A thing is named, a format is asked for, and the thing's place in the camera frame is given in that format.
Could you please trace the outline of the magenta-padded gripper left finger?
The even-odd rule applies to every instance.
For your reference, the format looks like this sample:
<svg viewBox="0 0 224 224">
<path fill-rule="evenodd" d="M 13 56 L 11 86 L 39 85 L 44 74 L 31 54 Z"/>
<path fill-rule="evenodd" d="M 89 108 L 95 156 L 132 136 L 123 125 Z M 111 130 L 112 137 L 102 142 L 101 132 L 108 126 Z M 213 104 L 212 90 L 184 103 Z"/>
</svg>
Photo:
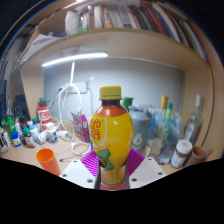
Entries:
<svg viewBox="0 0 224 224">
<path fill-rule="evenodd" d="M 100 165 L 96 153 L 91 150 L 80 160 L 72 160 L 60 177 L 89 189 L 100 188 Z"/>
</svg>

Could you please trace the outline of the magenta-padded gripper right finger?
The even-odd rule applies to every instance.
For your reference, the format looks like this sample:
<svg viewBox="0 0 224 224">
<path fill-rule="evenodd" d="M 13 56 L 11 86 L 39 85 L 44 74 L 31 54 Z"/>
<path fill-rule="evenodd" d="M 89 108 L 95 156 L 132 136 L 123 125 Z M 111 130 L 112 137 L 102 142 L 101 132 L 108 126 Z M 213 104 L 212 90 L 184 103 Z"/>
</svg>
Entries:
<svg viewBox="0 0 224 224">
<path fill-rule="evenodd" d="M 131 149 L 125 166 L 125 188 L 135 189 L 146 186 L 166 174 L 152 157 L 144 157 Z"/>
</svg>

